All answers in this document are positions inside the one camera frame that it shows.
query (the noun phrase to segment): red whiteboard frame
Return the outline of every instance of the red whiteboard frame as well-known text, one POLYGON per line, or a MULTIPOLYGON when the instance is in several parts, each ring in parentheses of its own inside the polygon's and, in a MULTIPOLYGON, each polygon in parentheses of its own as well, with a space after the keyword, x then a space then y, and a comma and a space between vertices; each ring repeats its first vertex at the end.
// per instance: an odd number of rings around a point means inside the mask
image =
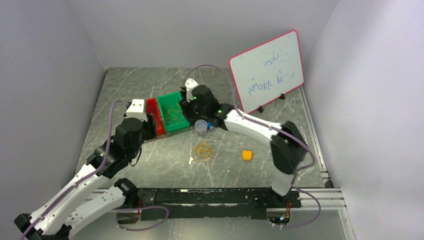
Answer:
MULTIPOLYGON (((231 71, 231 74, 232 74, 232 80, 234 81, 235 89, 237 90, 238 99, 240 99, 240 105, 241 105, 241 109, 243 110, 243 112, 245 111, 245 108, 243 107, 242 98, 240 97, 239 88, 237 87, 237 83, 236 83, 236 79, 235 79, 235 77, 234 77, 233 69, 231 68, 231 65, 230 65, 230 61, 231 61, 231 59, 233 59, 233 58, 235 58, 235 57, 237 57, 237 56, 239 56, 239 55, 242 55, 242 54, 244 54, 244 53, 247 53, 247 52, 249 52, 250 50, 253 50, 253 49, 255 49, 255 48, 258 48, 258 47, 260 47, 260 46, 262 46, 262 45, 264 45, 264 44, 267 44, 267 43, 269 43, 269 42, 271 42, 271 41, 273 41, 273 40, 275 40, 275 39, 281 38, 282 36, 287 35, 287 34, 292 33, 292 32, 295 32, 295 33, 296 33, 296 36, 297 36, 297 46, 299 47, 300 65, 301 65, 301 67, 302 67, 303 82, 302 82, 301 84, 299 84, 298 86, 294 87, 293 89, 288 90, 287 92, 285 92, 285 93, 284 93, 284 94, 287 94, 287 93, 289 93, 289 92, 293 91, 294 89, 296 89, 296 88, 300 87, 300 86, 301 86, 301 85, 303 85, 303 84, 304 84, 304 82, 305 82, 305 74, 304 74, 304 65, 303 65, 303 61, 302 61, 301 45, 300 45, 300 43, 299 43, 299 33, 298 33, 296 30, 294 30, 294 29, 293 29, 293 30, 291 30, 291 31, 288 31, 288 32, 286 32, 286 33, 282 34, 282 35, 276 36, 276 37, 274 37, 274 38, 272 38, 272 39, 270 39, 270 40, 268 40, 268 41, 266 41, 266 42, 263 42, 263 43, 261 43, 261 44, 259 44, 259 45, 257 45, 257 46, 252 47, 252 48, 249 48, 249 49, 247 49, 246 51, 240 52, 240 53, 238 53, 238 54, 236 54, 236 55, 234 55, 234 56, 232 56, 232 57, 230 57, 230 58, 229 58, 229 60, 228 60, 229 70, 231 71)), ((276 98, 274 98, 274 99, 272 99, 271 101, 269 101, 269 102, 267 102, 267 103, 263 104, 262 106, 265 106, 265 105, 267 105, 267 104, 271 103, 272 101, 275 101, 275 100, 277 100, 277 99, 279 99, 279 98, 280 98, 280 96, 277 96, 276 98)), ((248 114, 253 113, 254 111, 256 111, 256 110, 258 110, 258 109, 259 109, 259 107, 258 107, 258 108, 256 108, 256 109, 254 109, 254 110, 252 110, 252 111, 250 111, 250 112, 247 112, 247 113, 248 113, 248 114)))

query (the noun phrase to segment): white wall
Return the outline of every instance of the white wall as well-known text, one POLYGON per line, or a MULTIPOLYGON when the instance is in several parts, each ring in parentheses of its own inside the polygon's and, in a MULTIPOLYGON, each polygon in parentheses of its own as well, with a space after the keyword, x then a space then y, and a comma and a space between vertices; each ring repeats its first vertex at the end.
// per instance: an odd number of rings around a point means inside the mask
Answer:
POLYGON ((105 70, 67 0, 0 0, 0 239, 74 172, 105 70))
POLYGON ((70 0, 108 67, 228 67, 292 29, 303 59, 339 0, 70 0))
POLYGON ((340 0, 305 90, 358 240, 424 238, 424 5, 340 0))

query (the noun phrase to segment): plastic cup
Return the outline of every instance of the plastic cup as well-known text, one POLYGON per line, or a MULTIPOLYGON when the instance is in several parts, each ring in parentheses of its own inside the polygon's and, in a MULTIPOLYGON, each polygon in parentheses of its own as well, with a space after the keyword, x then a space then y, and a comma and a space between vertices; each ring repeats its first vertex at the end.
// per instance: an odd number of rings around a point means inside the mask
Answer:
POLYGON ((197 120, 194 123, 194 129, 199 135, 205 135, 208 131, 208 123, 205 120, 197 120))

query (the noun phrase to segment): whiteboard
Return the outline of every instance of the whiteboard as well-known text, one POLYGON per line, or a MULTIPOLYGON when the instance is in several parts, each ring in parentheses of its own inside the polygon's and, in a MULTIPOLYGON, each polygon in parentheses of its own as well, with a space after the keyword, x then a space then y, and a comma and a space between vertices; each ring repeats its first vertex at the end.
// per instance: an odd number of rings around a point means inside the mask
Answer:
POLYGON ((304 83, 298 33, 273 38, 228 61, 241 108, 251 113, 304 83))

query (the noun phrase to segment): yellow sponge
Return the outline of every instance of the yellow sponge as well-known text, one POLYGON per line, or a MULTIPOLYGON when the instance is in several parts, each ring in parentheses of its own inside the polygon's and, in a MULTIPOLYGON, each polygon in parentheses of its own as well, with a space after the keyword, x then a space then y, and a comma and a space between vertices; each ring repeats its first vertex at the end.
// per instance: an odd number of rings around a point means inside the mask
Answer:
POLYGON ((243 149, 241 156, 243 157, 243 160, 250 161, 252 160, 253 152, 251 150, 243 149))

